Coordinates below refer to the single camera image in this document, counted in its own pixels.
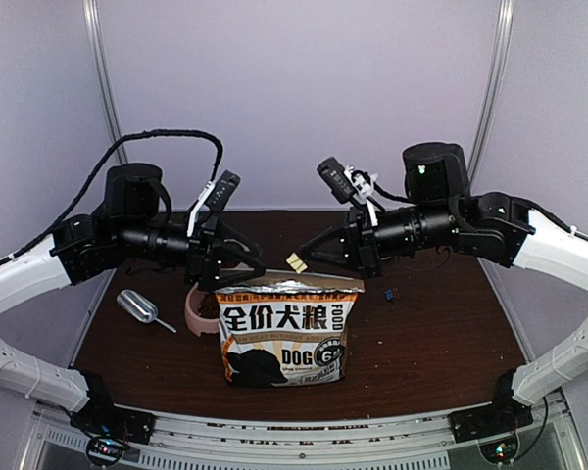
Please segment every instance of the white backdrop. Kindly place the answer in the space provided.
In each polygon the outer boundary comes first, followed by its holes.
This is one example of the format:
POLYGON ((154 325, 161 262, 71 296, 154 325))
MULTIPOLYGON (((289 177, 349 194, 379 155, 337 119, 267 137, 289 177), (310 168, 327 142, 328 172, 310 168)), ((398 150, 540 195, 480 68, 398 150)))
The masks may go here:
MULTIPOLYGON (((324 158, 382 174, 402 193, 404 148, 458 142, 469 155, 488 77, 496 0, 101 2, 123 133, 201 128, 242 185, 232 209, 335 207, 324 158)), ((165 172, 184 209, 213 149, 128 144, 165 172)))

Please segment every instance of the white cable tie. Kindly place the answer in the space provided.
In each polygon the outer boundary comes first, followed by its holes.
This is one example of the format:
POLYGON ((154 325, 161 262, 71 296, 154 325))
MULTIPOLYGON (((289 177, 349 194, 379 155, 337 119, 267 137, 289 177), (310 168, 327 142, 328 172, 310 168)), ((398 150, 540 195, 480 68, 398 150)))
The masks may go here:
POLYGON ((201 193, 198 195, 196 203, 194 204, 194 208, 189 213, 189 220, 187 221, 187 238, 192 238, 196 220, 198 219, 198 212, 205 204, 205 201, 207 201, 207 198, 209 198, 209 195, 212 194, 212 191, 215 187, 216 184, 213 181, 208 181, 201 193))
POLYGON ((28 393, 26 395, 24 395, 27 399, 30 398, 30 395, 35 391, 35 389, 39 385, 39 382, 41 382, 41 367, 39 367, 39 359, 37 359, 37 357, 35 357, 35 356, 33 356, 32 358, 35 359, 35 368, 37 370, 37 380, 35 380, 35 383, 32 384, 32 387, 30 388, 28 393))
POLYGON ((379 220, 376 217, 376 210, 374 209, 374 205, 368 199, 366 199, 366 207, 368 209, 368 215, 370 217, 370 224, 373 227, 376 227, 379 224, 379 220))

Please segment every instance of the dog silhouette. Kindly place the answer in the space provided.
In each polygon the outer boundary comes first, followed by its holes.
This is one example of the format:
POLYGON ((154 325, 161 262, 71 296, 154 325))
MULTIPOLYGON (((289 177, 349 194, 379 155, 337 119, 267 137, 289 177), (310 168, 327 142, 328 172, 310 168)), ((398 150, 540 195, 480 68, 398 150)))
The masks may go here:
POLYGON ((265 350, 248 350, 242 354, 229 352, 226 360, 234 369, 231 385, 273 387, 273 384, 287 383, 287 379, 281 372, 281 364, 271 352, 265 350))

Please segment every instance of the small yellow object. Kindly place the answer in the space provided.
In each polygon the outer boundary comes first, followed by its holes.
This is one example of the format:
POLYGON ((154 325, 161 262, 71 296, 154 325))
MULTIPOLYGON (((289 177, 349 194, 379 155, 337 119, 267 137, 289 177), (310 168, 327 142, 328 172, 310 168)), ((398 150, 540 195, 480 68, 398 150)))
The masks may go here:
POLYGON ((301 272, 307 269, 307 265, 305 264, 305 262, 302 259, 300 259, 299 256, 296 255, 296 253, 292 253, 292 255, 290 255, 285 260, 285 262, 287 262, 290 265, 290 267, 296 271, 297 274, 300 274, 301 272))

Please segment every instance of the white robot arm segment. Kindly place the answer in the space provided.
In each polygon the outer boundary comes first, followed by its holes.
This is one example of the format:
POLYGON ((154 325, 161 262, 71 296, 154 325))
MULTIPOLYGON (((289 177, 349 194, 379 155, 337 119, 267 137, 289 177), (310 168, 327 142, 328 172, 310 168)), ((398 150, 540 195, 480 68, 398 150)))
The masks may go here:
POLYGON ((22 393, 27 399, 81 411, 89 401, 88 385, 77 370, 57 367, 18 351, 0 339, 0 387, 22 393))
POLYGON ((514 373, 512 398, 531 406, 588 370, 588 319, 572 335, 514 373))
POLYGON ((537 210, 528 213, 528 235, 514 259, 514 266, 557 277, 588 291, 588 242, 559 228, 537 210))
POLYGON ((54 247, 52 236, 48 236, 29 252, 0 266, 0 313, 71 285, 59 258, 50 255, 54 247))

